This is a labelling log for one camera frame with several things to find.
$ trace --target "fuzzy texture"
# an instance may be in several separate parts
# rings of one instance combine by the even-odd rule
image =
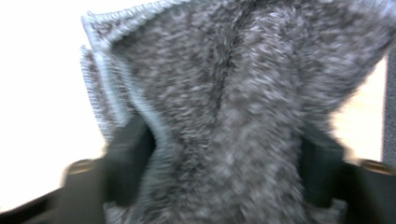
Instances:
[[[368,3],[192,1],[115,42],[158,143],[131,223],[335,223],[304,207],[299,135],[394,41],[394,4]]]

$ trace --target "white wall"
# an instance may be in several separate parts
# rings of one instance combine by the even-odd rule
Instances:
[[[101,155],[79,69],[80,16],[149,1],[0,2],[0,212],[59,188],[71,162]]]

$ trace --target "white background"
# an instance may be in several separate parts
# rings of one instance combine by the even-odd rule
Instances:
[[[149,1],[0,2],[0,212],[59,188],[71,162],[101,155],[79,68],[80,16]]]

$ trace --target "gray knit fabric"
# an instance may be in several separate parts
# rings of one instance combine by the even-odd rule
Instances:
[[[107,140],[135,111],[157,141],[134,209],[108,223],[337,223],[304,206],[305,120],[329,114],[395,40],[389,0],[163,0],[83,17]]]

